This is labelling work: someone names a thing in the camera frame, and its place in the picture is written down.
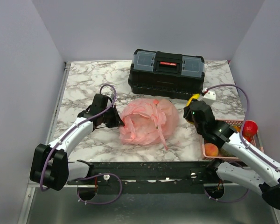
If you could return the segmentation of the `pink plastic bag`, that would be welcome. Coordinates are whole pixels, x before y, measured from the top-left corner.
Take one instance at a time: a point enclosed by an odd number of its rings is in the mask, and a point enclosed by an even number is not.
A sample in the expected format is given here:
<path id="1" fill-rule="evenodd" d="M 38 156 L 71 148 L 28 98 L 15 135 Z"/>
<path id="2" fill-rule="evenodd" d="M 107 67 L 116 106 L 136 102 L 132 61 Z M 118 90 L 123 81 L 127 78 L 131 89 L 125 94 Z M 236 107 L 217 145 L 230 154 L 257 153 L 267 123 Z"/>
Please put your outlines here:
<path id="1" fill-rule="evenodd" d="M 174 134 L 179 124 L 178 110 L 163 98 L 132 100 L 123 109 L 120 118 L 124 123 L 119 128 L 122 143 L 140 146 L 162 143 L 166 150 L 166 140 Z"/>

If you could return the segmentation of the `orange fake peach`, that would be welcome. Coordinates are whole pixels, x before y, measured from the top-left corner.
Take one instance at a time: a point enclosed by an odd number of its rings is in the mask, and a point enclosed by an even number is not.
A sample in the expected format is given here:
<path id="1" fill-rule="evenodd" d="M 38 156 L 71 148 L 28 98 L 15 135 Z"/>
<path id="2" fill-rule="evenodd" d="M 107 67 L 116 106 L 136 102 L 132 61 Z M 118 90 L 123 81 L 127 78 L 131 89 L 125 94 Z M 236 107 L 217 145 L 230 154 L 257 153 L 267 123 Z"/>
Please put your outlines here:
<path id="1" fill-rule="evenodd" d="M 205 155 L 210 157 L 217 157 L 219 154 L 219 149 L 216 145 L 212 143 L 206 143 L 204 145 Z"/>

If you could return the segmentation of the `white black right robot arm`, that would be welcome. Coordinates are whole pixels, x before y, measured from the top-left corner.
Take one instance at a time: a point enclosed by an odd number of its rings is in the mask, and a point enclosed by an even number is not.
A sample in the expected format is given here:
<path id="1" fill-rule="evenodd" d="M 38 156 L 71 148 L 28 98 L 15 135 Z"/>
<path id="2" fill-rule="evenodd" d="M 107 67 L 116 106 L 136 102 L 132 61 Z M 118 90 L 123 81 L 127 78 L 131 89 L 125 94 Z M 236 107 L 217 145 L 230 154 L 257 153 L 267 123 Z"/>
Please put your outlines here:
<path id="1" fill-rule="evenodd" d="M 267 204 L 280 210 L 279 162 L 249 143 L 234 127 L 216 120 L 211 107 L 204 101 L 189 101 L 183 117 L 195 126 L 205 141 L 228 151 L 249 166 L 249 170 L 245 170 L 214 159 L 205 171 L 209 182 L 215 183 L 221 179 L 237 183 L 260 194 Z"/>

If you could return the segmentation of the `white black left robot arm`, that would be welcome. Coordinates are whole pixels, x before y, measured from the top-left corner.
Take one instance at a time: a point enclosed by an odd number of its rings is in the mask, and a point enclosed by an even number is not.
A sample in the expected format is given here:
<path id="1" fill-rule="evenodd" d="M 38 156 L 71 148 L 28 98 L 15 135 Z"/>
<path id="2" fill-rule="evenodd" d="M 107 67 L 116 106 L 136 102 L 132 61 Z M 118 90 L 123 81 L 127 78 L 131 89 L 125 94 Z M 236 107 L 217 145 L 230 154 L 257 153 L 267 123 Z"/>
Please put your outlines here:
<path id="1" fill-rule="evenodd" d="M 70 162 L 68 158 L 76 146 L 101 124 L 107 128 L 124 125 L 115 100 L 96 94 L 92 104 L 78 114 L 74 123 L 60 137 L 47 145 L 39 144 L 34 151 L 30 180 L 38 183 L 42 191 L 59 191 L 72 180 L 90 184 L 94 180 L 93 165 L 83 160 Z"/>

